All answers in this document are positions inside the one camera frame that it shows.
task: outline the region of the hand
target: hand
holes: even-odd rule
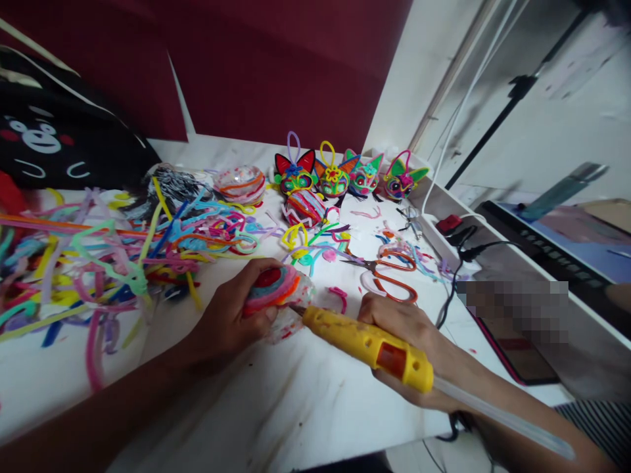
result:
[[[273,258],[252,259],[238,275],[219,286],[193,331],[174,347],[177,362],[196,375],[208,376],[263,338],[278,309],[268,307],[244,319],[243,304],[260,273],[282,265]]]
[[[476,386],[484,384],[485,378],[493,376],[468,353],[447,340],[432,324],[427,314],[415,305],[402,304],[368,293],[362,299],[358,320],[377,325],[424,351],[437,376],[472,394],[478,391]],[[373,375],[406,400],[418,406],[447,413],[470,411],[467,406],[438,390],[421,394],[403,385],[384,370],[373,370]]]

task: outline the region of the striped clothing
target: striped clothing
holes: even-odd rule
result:
[[[622,471],[631,471],[631,404],[575,401],[555,410],[587,435]]]

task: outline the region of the orange scissors handle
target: orange scissors handle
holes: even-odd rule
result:
[[[391,267],[391,268],[399,269],[400,271],[416,271],[416,263],[414,262],[414,259],[410,258],[406,254],[399,253],[399,252],[396,252],[396,251],[385,250],[383,252],[382,256],[400,256],[401,258],[406,260],[410,264],[410,266],[400,266],[400,265],[391,263],[389,261],[384,261],[382,259],[378,260],[377,264],[382,264],[384,266],[388,266],[388,267]],[[383,274],[380,274],[377,271],[374,271],[373,274],[375,276],[375,286],[377,286],[377,288],[379,288],[379,290],[382,290],[383,292],[385,292],[386,295],[390,299],[396,300],[397,302],[406,302],[408,304],[414,304],[417,301],[417,299],[419,298],[419,296],[416,293],[416,291],[413,288],[411,288],[410,286],[408,286],[407,284],[404,284],[401,281],[397,281],[396,279],[392,279],[392,278],[389,278],[387,276],[384,276]],[[400,288],[405,289],[406,291],[408,291],[409,297],[407,299],[398,299],[398,298],[390,295],[390,293],[388,293],[388,291],[386,291],[383,288],[383,285],[381,284],[381,281],[379,279],[382,279],[384,281],[388,281],[389,283],[394,284],[395,286],[399,286]]]
[[[402,283],[401,281],[397,281],[396,279],[389,278],[387,276],[384,276],[383,274],[379,274],[378,272],[374,272],[374,276],[375,276],[375,286],[377,286],[379,290],[385,292],[386,296],[388,296],[392,300],[396,300],[397,302],[405,302],[407,304],[414,304],[419,298],[419,295],[416,293],[416,291],[413,288],[411,288],[407,284]],[[381,281],[379,279],[383,279],[384,281],[391,282],[395,286],[399,286],[400,288],[405,289],[406,291],[408,291],[409,297],[407,299],[398,299],[394,297],[383,288],[383,286],[381,285]]]
[[[409,257],[408,255],[406,255],[405,253],[399,253],[396,251],[392,251],[392,250],[385,250],[382,254],[382,256],[399,256],[401,258],[403,258],[404,260],[406,260],[409,263],[409,266],[401,266],[398,264],[394,264],[391,263],[387,260],[384,259],[378,259],[376,261],[376,263],[379,264],[383,264],[384,266],[388,266],[388,267],[393,267],[395,269],[399,269],[401,271],[416,271],[416,263],[414,262],[414,259]]]

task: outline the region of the red wall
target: red wall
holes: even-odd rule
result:
[[[410,5],[48,0],[0,7],[0,17],[149,137],[185,140],[168,50],[197,133],[284,144],[292,129],[304,148],[327,139],[343,151],[363,146]]]

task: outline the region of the glue gun nozzle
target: glue gun nozzle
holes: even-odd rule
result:
[[[299,305],[295,305],[295,304],[289,304],[289,308],[292,309],[295,313],[297,313],[301,317],[304,315],[304,313],[307,310],[305,307],[300,307]]]

